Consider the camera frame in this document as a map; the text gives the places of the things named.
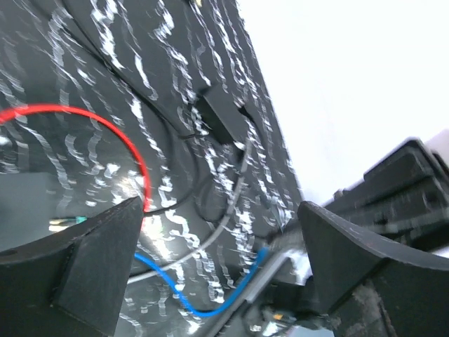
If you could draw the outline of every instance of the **gray cable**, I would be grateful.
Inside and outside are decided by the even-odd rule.
[[[227,227],[229,220],[231,219],[231,214],[234,212],[234,207],[237,205],[237,201],[239,200],[241,191],[243,189],[243,182],[245,180],[244,173],[246,172],[246,169],[248,168],[248,158],[251,154],[251,141],[247,139],[246,146],[245,146],[245,155],[243,156],[243,161],[240,169],[240,176],[237,180],[236,186],[234,188],[234,194],[232,195],[232,198],[230,200],[230,203],[228,204],[228,207],[226,209],[226,214],[224,215],[223,219],[218,224],[217,228],[215,229],[214,233],[212,233],[207,240],[202,243],[198,248],[194,249],[193,251],[190,251],[186,256],[183,256],[179,260],[173,261],[172,263],[169,263],[167,265],[164,265],[161,267],[161,269],[165,272],[169,269],[172,269],[176,265],[179,265],[180,263],[184,263],[185,261],[189,260],[193,255],[197,254],[199,251],[203,251],[204,249],[208,248],[219,236],[222,234],[223,230]],[[158,272],[152,270],[149,272],[144,272],[140,275],[132,276],[128,279],[128,284],[142,281],[143,279],[148,279],[150,277],[158,275]]]

